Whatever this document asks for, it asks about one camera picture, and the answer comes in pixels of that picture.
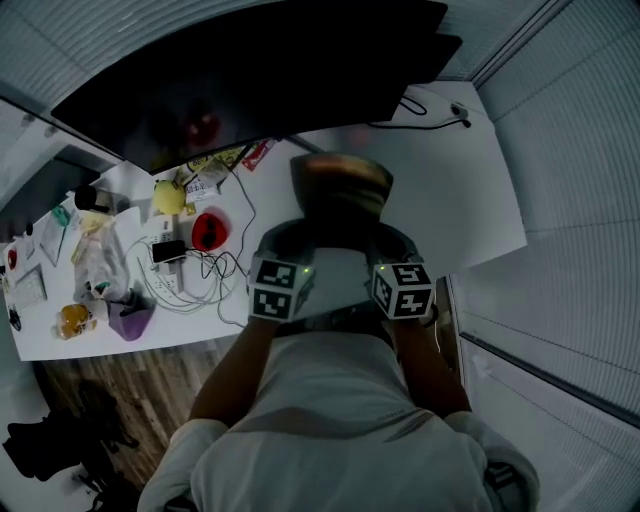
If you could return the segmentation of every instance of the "white t-shirt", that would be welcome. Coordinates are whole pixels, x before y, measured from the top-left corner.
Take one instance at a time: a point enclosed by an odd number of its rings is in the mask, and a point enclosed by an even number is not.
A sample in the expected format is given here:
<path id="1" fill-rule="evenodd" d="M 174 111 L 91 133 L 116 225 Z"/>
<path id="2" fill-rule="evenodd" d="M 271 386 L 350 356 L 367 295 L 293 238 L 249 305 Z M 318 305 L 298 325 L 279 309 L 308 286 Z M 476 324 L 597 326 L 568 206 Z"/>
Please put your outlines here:
<path id="1" fill-rule="evenodd" d="M 273 341 L 256 402 L 232 429 L 193 420 L 173 435 L 138 511 L 177 497 L 200 512 L 524 511 L 538 479 L 473 414 L 417 408 L 381 340 L 313 332 Z"/>

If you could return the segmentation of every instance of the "bottle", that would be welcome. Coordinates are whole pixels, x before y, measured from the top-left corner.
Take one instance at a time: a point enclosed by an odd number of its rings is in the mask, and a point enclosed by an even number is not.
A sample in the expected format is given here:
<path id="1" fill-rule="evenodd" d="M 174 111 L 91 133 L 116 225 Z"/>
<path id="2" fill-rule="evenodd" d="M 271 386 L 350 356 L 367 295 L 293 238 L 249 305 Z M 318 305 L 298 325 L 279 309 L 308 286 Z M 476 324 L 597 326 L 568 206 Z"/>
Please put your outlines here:
<path id="1" fill-rule="evenodd" d="M 71 304 L 56 315 L 56 325 L 51 328 L 54 338 L 68 340 L 85 331 L 96 328 L 97 320 L 84 304 Z"/>
<path id="2" fill-rule="evenodd" d="M 27 254 L 27 259 L 31 258 L 31 256 L 33 256 L 33 253 L 35 252 L 35 247 L 33 245 L 33 224 L 31 224 L 31 222 L 29 222 L 27 224 L 27 229 L 25 231 L 25 233 L 27 234 L 27 236 L 24 237 L 24 241 L 25 241 L 25 253 Z"/>

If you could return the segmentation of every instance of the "red package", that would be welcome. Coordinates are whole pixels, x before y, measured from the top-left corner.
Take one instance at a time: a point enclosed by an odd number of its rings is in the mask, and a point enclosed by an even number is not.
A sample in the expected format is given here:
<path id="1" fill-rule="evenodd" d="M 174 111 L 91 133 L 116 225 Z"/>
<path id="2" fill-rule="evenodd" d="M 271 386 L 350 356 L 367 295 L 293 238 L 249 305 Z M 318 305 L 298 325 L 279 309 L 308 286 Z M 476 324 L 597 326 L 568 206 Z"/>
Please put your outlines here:
<path id="1" fill-rule="evenodd" d="M 259 142 L 249 153 L 242 159 L 242 165 L 244 165 L 250 171 L 254 171 L 256 166 L 260 163 L 265 155 L 275 146 L 276 141 L 274 139 L 263 140 Z"/>

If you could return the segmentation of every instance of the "yellow object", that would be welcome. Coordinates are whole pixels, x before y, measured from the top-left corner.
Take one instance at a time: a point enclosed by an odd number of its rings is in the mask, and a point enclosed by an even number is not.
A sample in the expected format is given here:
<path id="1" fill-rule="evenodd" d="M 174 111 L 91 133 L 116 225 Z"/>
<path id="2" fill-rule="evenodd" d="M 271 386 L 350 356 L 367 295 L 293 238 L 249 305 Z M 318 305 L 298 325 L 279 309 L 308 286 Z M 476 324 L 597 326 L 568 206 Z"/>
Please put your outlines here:
<path id="1" fill-rule="evenodd" d="M 52 333 L 54 337 L 63 340 L 75 338 L 85 331 L 92 331 L 98 323 L 83 304 L 71 304 L 63 307 L 56 320 Z"/>
<path id="2" fill-rule="evenodd" d="M 80 229 L 82 233 L 90 235 L 98 231 L 105 223 L 109 222 L 113 217 L 98 212 L 85 212 L 80 221 Z"/>
<path id="3" fill-rule="evenodd" d="M 153 190 L 153 206 L 165 215 L 178 215 L 184 208 L 186 192 L 175 181 L 163 180 Z"/>
<path id="4" fill-rule="evenodd" d="M 73 250 L 73 254 L 71 254 L 71 263 L 75 265 L 76 261 L 80 259 L 80 256 L 82 256 L 86 248 L 87 248 L 87 237 L 81 236 L 80 240 L 78 240 L 78 244 L 76 245 L 76 248 Z"/>
<path id="5" fill-rule="evenodd" d="M 204 158 L 196 158 L 195 160 L 187 164 L 187 169 L 191 172 L 200 172 L 202 169 L 206 169 L 209 162 L 213 160 L 212 156 L 205 156 Z"/>

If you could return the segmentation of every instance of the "white desk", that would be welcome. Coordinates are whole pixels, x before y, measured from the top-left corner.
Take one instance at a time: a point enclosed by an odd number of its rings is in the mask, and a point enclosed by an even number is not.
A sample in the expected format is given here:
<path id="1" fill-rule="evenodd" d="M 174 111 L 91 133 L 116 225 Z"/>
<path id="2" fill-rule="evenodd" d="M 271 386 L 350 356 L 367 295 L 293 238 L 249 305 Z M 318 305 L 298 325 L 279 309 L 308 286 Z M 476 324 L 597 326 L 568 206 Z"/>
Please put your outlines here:
<path id="1" fill-rule="evenodd" d="M 468 105 L 472 110 L 470 119 L 473 126 L 467 130 L 457 125 L 436 132 L 374 130 L 359 126 L 313 132 L 305 134 L 305 137 L 323 149 L 341 149 L 368 156 L 394 174 L 395 181 L 383 221 L 414 240 L 430 266 L 432 276 L 438 277 L 515 250 L 525 245 L 526 240 L 493 125 L 481 110 L 481 102 L 473 86 L 455 83 L 432 87 L 438 88 L 441 94 L 446 93 L 449 100 L 460 98 L 461 103 Z M 441 96 L 418 90 L 413 97 L 419 97 L 425 103 L 429 115 L 406 117 L 404 111 L 399 111 L 396 115 L 403 122 L 435 124 L 448 116 L 449 101 Z M 293 193 L 289 160 L 303 153 L 302 149 L 288 142 L 280 142 L 254 172 L 242 166 L 237 169 L 258 212 L 245 236 L 245 248 L 240 258 L 245 268 L 250 266 L 251 256 L 265 231 L 301 216 Z M 104 185 L 99 186 L 124 193 L 135 204 L 150 198 L 155 178 L 124 162 L 105 173 L 101 180 Z M 222 185 L 222 195 L 211 203 L 196 203 L 198 213 L 210 204 L 222 209 L 232 224 L 231 236 L 220 250 L 237 254 L 240 234 L 251 218 L 251 209 L 237 181 L 228 178 Z M 183 214 L 180 218 L 184 239 L 190 240 L 195 216 Z M 36 244 L 45 221 L 46 217 L 34 226 Z M 141 227 L 129 224 L 125 228 L 119 227 L 117 233 L 124 251 L 145 234 Z M 226 336 L 240 330 L 237 326 L 222 323 L 216 306 L 212 305 L 188 316 L 156 309 L 143 336 L 133 342 L 123 341 L 106 322 L 101 322 L 95 331 L 69 341 L 53 339 L 50 328 L 55 314 L 64 305 L 72 303 L 74 273 L 70 256 L 79 237 L 79 232 L 67 231 L 57 268 L 46 260 L 39 248 L 28 262 L 29 267 L 41 265 L 49 298 L 26 309 L 21 314 L 22 331 L 13 331 L 22 360 L 67 359 L 168 347 Z M 132 281 L 140 278 L 135 256 L 135 250 L 127 256 Z M 355 258 L 350 265 L 328 265 L 338 267 L 334 269 L 338 273 L 327 280 L 331 283 L 324 287 L 324 292 L 316 294 L 315 298 L 310 297 L 312 309 L 326 310 L 322 303 L 324 300 L 326 306 L 329 296 L 333 297 L 335 307 L 357 302 L 361 291 L 351 293 L 347 290 L 349 287 L 355 289 L 353 283 L 363 279 L 353 272 L 354 268 L 362 267 L 363 261 L 364 256 L 360 262 Z M 197 261 L 188 260 L 183 273 L 185 287 L 191 293 L 198 294 L 208 288 L 200 278 Z M 244 324 L 248 310 L 245 280 L 236 273 L 225 283 L 233 287 L 233 293 L 223 302 L 222 313 L 225 318 Z"/>

